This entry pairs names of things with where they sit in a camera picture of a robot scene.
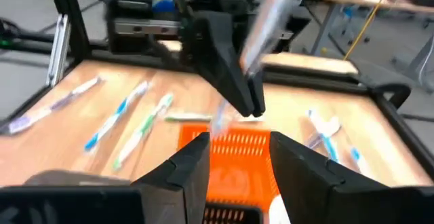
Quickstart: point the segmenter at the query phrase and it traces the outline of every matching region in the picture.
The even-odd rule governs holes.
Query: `gray floor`
[[[79,0],[81,8],[95,3],[97,0]],[[315,15],[323,20],[328,7],[326,5],[313,6]],[[105,23],[103,20],[103,5],[101,3],[84,12],[83,17],[91,39],[105,37]],[[17,22],[21,27],[32,30],[44,30],[53,33],[53,25],[57,19],[57,12],[52,0],[1,0],[0,15]],[[411,97],[399,110],[400,113],[434,117],[434,100],[414,81],[400,75],[390,63],[396,54],[413,57],[425,44],[434,31],[434,24],[427,30],[421,28],[421,18],[408,20],[398,13],[389,12],[376,18],[368,29],[371,41],[360,44],[351,55],[363,74],[371,77],[376,83],[399,81],[408,83],[413,87]],[[319,31],[319,25],[312,21],[308,28],[297,38],[293,50],[297,52],[302,47],[311,48]],[[347,49],[347,39],[337,38],[340,47]],[[335,51],[331,42],[325,44],[328,49],[326,56],[342,58]],[[28,67],[20,64],[23,60],[38,67]],[[0,55],[0,119],[9,115],[19,104],[24,102],[31,94],[37,91],[44,83],[47,73],[49,57],[43,55],[25,54],[22,52],[6,52]],[[429,64],[428,70],[434,69]],[[419,135],[420,139],[434,152],[434,124],[408,120],[408,124]]]

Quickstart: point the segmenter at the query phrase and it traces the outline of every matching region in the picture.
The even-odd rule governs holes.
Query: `desk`
[[[307,58],[279,54],[269,56],[267,62],[275,57]],[[343,67],[351,67],[342,61],[314,57],[309,60],[307,64],[312,67],[324,67],[329,62],[333,65],[326,65],[328,69],[335,67],[342,71],[346,69]],[[197,75],[83,61],[29,112],[50,104],[96,75],[106,81],[28,131],[14,137],[0,137],[0,185],[19,185],[32,175],[50,169],[137,179],[176,152],[180,124],[161,121],[146,143],[134,150],[123,168],[119,172],[112,171],[120,148],[161,96],[174,93],[171,112],[196,113],[214,112],[220,97]],[[151,81],[154,89],[132,104],[114,130],[100,141],[94,154],[84,153],[85,142],[143,80]],[[389,186],[433,184],[369,98],[271,84],[264,85],[264,95],[265,121],[253,127],[277,130],[302,143],[315,132],[305,111],[316,108],[324,119],[339,117],[342,128],[334,140],[342,145],[341,150],[348,150],[349,145],[356,146],[369,162],[377,181]]]
[[[321,25],[318,36],[313,44],[312,50],[310,51],[311,55],[319,56],[321,53],[321,48],[323,47],[324,41],[328,38],[328,34],[330,29],[332,28],[333,22],[339,14],[340,7],[343,4],[355,4],[361,6],[374,7],[377,3],[374,1],[366,1],[366,0],[324,0],[332,2],[327,15]],[[422,12],[428,14],[434,14],[434,7],[425,7],[420,5],[414,5],[413,3],[407,0],[396,0],[389,1],[383,0],[380,4],[381,8],[390,8],[394,10],[404,10],[411,12]]]

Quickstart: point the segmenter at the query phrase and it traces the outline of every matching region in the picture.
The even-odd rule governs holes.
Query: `black metal frame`
[[[193,70],[185,67],[168,66],[167,64],[162,63],[158,58],[152,56],[116,56],[111,54],[108,52],[107,46],[104,42],[89,41],[77,0],[54,0],[54,2],[56,3],[58,12],[60,14],[67,14],[71,20],[71,50],[68,55],[72,56],[75,61],[70,64],[66,73],[72,71],[84,59],[193,73]],[[27,39],[45,42],[45,46],[38,46],[35,45],[35,43],[23,41],[9,47],[9,49],[44,54],[49,54],[51,52],[51,45],[47,44],[47,42],[52,41],[51,38],[47,36],[38,37],[37,35],[30,35]],[[429,150],[423,145],[415,133],[411,131],[403,118],[397,113],[397,108],[401,106],[410,94],[410,89],[408,87],[399,86],[399,89],[394,90],[375,88],[369,86],[368,83],[364,82],[362,78],[357,75],[315,71],[275,64],[266,64],[264,66],[264,82],[283,86],[295,86],[315,90],[369,96],[376,103],[398,135],[400,135],[402,141],[414,154],[428,175],[434,179],[434,157],[429,153]],[[14,117],[22,115],[49,90],[49,87],[41,88],[40,91],[29,98],[20,108],[14,111],[8,119],[13,119]],[[391,99],[386,100],[383,96],[384,92],[394,92],[395,94]]]

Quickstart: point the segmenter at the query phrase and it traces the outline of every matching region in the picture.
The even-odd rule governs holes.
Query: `orange plastic basket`
[[[207,130],[203,124],[183,125],[178,149]],[[246,128],[230,128],[225,135],[213,139],[207,201],[257,206],[268,212],[279,194],[269,143],[269,131]]]

